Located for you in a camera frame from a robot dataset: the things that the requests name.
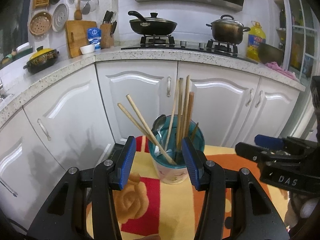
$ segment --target pink towel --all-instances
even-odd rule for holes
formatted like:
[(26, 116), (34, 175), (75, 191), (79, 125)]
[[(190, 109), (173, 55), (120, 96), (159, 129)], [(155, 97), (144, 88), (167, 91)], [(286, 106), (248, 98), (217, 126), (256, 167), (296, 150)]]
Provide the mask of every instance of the pink towel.
[(287, 76), (288, 78), (291, 78), (291, 79), (297, 81), (296, 75), (293, 72), (290, 72), (290, 71), (287, 71), (287, 70), (283, 70), (282, 68), (280, 68), (278, 66), (278, 64), (276, 62), (267, 63), (266, 66), (268, 68), (271, 68), (271, 69), (275, 70), (275, 71), (278, 71), (279, 73)]

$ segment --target chopstick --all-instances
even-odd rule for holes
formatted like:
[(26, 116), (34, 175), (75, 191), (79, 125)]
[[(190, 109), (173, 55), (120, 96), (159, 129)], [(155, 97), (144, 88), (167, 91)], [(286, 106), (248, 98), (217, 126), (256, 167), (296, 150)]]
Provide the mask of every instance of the chopstick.
[(165, 152), (165, 150), (162, 148), (162, 146), (160, 145), (160, 143), (157, 141), (156, 137), (154, 136), (154, 134), (152, 133), (152, 131), (150, 130), (148, 124), (146, 123), (146, 121), (144, 120), (142, 114), (140, 113), (139, 109), (137, 108), (137, 106), (135, 105), (134, 101), (132, 100), (131, 96), (128, 94), (126, 95), (126, 98), (128, 99), (130, 105), (132, 106), (133, 110), (136, 112), (137, 116), (139, 117), (140, 121), (142, 122), (146, 132), (148, 133), (148, 135), (154, 140), (154, 143), (156, 143), (156, 145), (159, 147), (160, 152), (163, 154), (163, 156), (166, 158), (167, 162), (169, 162), (170, 164), (176, 164), (174, 162), (174, 160)]
[(196, 127), (195, 127), (195, 128), (193, 129), (193, 131), (192, 131), (192, 134), (191, 134), (191, 142), (193, 142), (193, 139), (195, 138), (195, 135), (196, 135), (198, 126), (199, 126), (199, 122), (197, 122)]
[(186, 131), (184, 133), (184, 137), (188, 136), (189, 132), (189, 126), (191, 122), (191, 115), (192, 115), (192, 110), (193, 110), (193, 100), (195, 98), (195, 93), (190, 92), (189, 93), (189, 105), (188, 105), (188, 112), (187, 112), (187, 125), (186, 125)]
[(177, 134), (176, 134), (176, 147), (178, 150), (178, 145), (180, 143), (180, 127), (181, 127), (181, 113), (182, 113), (182, 95), (183, 95), (183, 78), (179, 78), (179, 102), (178, 102), (178, 124), (177, 124)]
[(190, 75), (187, 76), (187, 80), (186, 80), (186, 90), (184, 94), (184, 105), (183, 105), (183, 115), (182, 115), (183, 130), (182, 130), (182, 133), (180, 131), (180, 142), (182, 138), (184, 138), (184, 134), (186, 132), (186, 126), (187, 126), (187, 111), (188, 111), (188, 105), (189, 105), (189, 82), (190, 82)]
[(135, 118), (128, 112), (128, 110), (125, 109), (121, 103), (118, 103), (117, 105), (121, 109), (121, 111), (131, 120), (131, 122), (140, 130), (140, 132), (142, 132), (153, 143), (153, 140), (150, 138), (146, 130), (137, 122), (137, 120), (135, 120)]
[(170, 135), (171, 135), (171, 129), (172, 129), (172, 124), (173, 124), (174, 111), (176, 109), (178, 93), (179, 93), (179, 80), (177, 80), (177, 82), (176, 82), (176, 90), (175, 90), (175, 93), (174, 93), (174, 100), (173, 100), (173, 107), (172, 107), (172, 112), (171, 112), (168, 136), (167, 136), (167, 141), (165, 142), (165, 147), (164, 147), (165, 151), (167, 151), (167, 147), (168, 147), (168, 144), (169, 144), (169, 138), (170, 138)]

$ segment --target hand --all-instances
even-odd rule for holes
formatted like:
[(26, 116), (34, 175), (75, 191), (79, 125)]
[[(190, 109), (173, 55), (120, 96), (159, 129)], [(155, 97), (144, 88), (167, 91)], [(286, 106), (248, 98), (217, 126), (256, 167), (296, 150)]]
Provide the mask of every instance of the hand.
[(135, 239), (135, 240), (161, 240), (161, 238), (160, 238), (159, 234), (154, 234), (154, 235), (145, 236), (143, 238)]

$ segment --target silver bolt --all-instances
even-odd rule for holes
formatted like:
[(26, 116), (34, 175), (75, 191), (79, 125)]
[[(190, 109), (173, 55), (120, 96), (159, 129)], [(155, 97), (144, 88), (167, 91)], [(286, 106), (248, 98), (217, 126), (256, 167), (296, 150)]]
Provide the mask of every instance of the silver bolt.
[(68, 172), (70, 173), (70, 174), (75, 174), (76, 172), (77, 172), (77, 168), (76, 167), (72, 167), (72, 168), (70, 168), (69, 170), (68, 170)]
[(103, 162), (103, 164), (104, 164), (105, 166), (111, 166), (111, 165), (113, 164), (113, 161), (112, 161), (112, 160), (105, 160), (105, 161)]
[(205, 162), (205, 164), (206, 164), (207, 166), (209, 166), (209, 167), (212, 167), (212, 166), (215, 165), (215, 162), (208, 160), (208, 161)]
[(250, 171), (247, 168), (242, 168), (241, 172), (245, 175), (248, 175), (250, 173)]

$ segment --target gas stove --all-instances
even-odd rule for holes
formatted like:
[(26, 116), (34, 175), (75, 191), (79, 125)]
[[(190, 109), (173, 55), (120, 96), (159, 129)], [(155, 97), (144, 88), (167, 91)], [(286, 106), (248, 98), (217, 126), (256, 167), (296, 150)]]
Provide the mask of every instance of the gas stove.
[(131, 45), (121, 49), (179, 49), (189, 50), (197, 52), (205, 52), (225, 57), (236, 58), (258, 64), (256, 61), (249, 59), (243, 55), (238, 54), (238, 47), (236, 44), (219, 42), (209, 40), (207, 43), (199, 43), (199, 45), (188, 44), (187, 41), (180, 41), (180, 44), (176, 44), (174, 37), (167, 36), (142, 36), (140, 44)]

